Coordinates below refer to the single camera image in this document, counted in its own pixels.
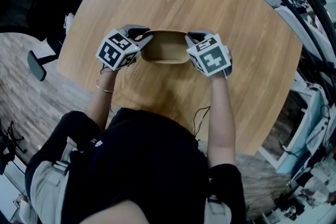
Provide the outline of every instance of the white logo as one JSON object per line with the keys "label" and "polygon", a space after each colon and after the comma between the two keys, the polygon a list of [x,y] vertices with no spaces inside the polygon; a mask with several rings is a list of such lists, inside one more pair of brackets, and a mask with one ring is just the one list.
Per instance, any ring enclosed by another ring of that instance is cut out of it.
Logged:
{"label": "white logo", "polygon": [[100,140],[95,144],[95,147],[101,146],[103,144],[103,142],[101,142]]}

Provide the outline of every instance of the black shirt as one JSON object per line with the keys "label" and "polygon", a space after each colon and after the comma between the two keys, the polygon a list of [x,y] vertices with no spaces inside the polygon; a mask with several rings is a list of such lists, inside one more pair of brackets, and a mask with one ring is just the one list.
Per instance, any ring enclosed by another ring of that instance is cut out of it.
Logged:
{"label": "black shirt", "polygon": [[245,222],[238,169],[225,164],[209,170],[195,138],[176,122],[121,109],[99,133],[85,114],[70,114],[51,136],[69,136],[79,150],[71,156],[62,223],[80,223],[124,200],[136,203],[150,224],[203,223],[210,194],[231,208],[232,223]]}

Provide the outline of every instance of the bracelet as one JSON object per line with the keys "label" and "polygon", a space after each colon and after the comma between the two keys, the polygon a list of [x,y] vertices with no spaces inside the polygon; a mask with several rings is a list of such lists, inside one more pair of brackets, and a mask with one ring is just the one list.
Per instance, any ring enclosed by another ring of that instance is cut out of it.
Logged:
{"label": "bracelet", "polygon": [[102,91],[104,91],[104,92],[106,92],[106,93],[113,93],[113,92],[114,92],[114,90],[113,90],[113,91],[108,91],[108,90],[105,90],[105,89],[103,89],[102,87],[100,87],[100,86],[98,85],[98,81],[99,81],[99,80],[96,81],[96,87],[97,87],[99,90],[102,90]]}

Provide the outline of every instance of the wooden table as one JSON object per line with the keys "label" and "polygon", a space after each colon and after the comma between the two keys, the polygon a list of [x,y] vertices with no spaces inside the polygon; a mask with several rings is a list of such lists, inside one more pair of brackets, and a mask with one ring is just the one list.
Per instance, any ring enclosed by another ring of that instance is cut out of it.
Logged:
{"label": "wooden table", "polygon": [[[101,63],[95,58],[113,28],[140,24],[151,29],[211,29],[232,50],[230,98],[237,150],[255,154],[289,92],[301,42],[263,0],[84,0],[65,40],[57,71],[92,90]],[[194,133],[193,118],[209,105],[208,79],[192,64],[160,65],[138,58],[117,77],[112,102],[163,114]],[[202,111],[196,117],[201,122]],[[207,122],[197,137],[206,140]]]}

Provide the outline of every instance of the wrist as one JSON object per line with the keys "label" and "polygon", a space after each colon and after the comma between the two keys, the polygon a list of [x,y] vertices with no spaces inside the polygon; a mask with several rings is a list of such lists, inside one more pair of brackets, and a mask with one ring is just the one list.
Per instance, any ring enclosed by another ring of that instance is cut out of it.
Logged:
{"label": "wrist", "polygon": [[102,72],[98,80],[98,85],[107,91],[113,91],[117,74],[118,74],[117,71],[112,71],[112,70]]}
{"label": "wrist", "polygon": [[215,73],[212,76],[210,76],[209,78],[210,78],[211,82],[214,82],[216,80],[225,80],[226,81],[226,78],[225,78],[225,75],[224,75],[223,72]]}
{"label": "wrist", "polygon": [[118,73],[119,70],[112,70],[111,68],[104,66],[101,70],[100,70],[100,74],[103,73]]}

